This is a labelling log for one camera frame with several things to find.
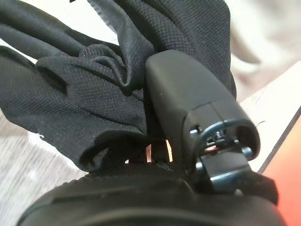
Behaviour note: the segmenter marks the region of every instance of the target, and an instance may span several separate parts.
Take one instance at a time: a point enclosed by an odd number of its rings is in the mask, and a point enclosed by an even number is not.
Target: black fabric
[[[124,164],[164,139],[144,98],[145,61],[157,52],[193,56],[235,96],[223,1],[89,3],[108,18],[120,46],[72,30],[24,2],[0,0],[0,38],[38,60],[0,48],[0,107],[8,120],[43,135],[80,169]]]

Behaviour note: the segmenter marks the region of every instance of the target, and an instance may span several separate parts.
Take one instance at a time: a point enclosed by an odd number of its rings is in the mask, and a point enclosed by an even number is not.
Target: black mesh fabric
[[[0,47],[0,107],[80,169],[116,167],[164,139],[144,89],[145,61],[157,52],[193,56],[236,95],[223,1],[89,3],[108,18],[120,46],[72,30],[24,2],[0,0],[0,38],[38,60]]]

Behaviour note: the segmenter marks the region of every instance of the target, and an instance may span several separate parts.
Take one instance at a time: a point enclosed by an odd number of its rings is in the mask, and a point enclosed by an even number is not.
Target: gray wood grain
[[[86,173],[0,111],[0,226],[14,226],[45,192]]]

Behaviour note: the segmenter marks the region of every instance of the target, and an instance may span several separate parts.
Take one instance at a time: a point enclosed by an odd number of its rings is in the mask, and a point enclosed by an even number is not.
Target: white fabric
[[[301,0],[225,0],[238,101],[301,60]]]

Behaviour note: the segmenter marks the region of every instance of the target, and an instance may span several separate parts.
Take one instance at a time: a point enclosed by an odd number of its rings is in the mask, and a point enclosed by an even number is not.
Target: red surface
[[[301,117],[264,172],[275,180],[278,208],[288,226],[301,226]]]

